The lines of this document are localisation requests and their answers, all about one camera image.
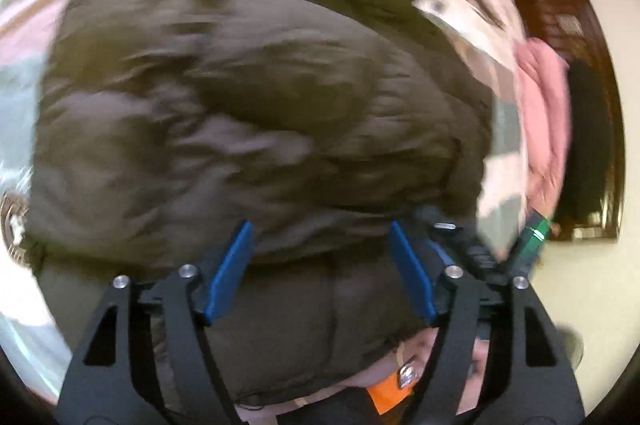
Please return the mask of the brown puffer jacket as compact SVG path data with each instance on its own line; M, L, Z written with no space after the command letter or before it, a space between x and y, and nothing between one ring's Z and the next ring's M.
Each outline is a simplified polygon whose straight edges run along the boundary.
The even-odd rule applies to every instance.
M41 81L27 259L76 346L116 275L167 275L254 228L207 333L232 401L362 384L422 323L386 249L472 223L490 90L416 0L70 0Z

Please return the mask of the pink puffer garment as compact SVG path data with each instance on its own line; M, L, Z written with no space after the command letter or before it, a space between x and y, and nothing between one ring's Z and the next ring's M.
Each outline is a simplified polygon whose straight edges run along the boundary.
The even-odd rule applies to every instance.
M560 199L572 141L568 64L538 38L517 44L515 61L528 155L527 207L550 219Z

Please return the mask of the dark wooden cabinet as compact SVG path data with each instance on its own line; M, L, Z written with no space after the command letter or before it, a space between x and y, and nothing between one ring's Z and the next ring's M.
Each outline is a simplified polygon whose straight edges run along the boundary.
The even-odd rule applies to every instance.
M558 241L620 237L626 148L620 92L590 0L514 0L528 36L568 63L573 140L555 222Z

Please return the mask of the pink and grey bedsheet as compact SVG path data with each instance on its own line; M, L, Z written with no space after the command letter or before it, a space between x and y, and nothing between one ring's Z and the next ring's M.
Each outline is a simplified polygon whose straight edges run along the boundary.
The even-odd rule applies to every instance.
M70 346L58 328L27 259L25 235L34 173L41 81L62 15L70 0L1 0L1 195L6 245L1 263L2 334L22 378L49 400L62 388ZM522 36L512 0L416 0L492 96L491 142L484 160L475 218L483 237L502 253L524 216L525 152L518 113L512 48ZM362 384L339 383L317 399L346 387L387 379L404 362L423 357L422 330L370 367Z

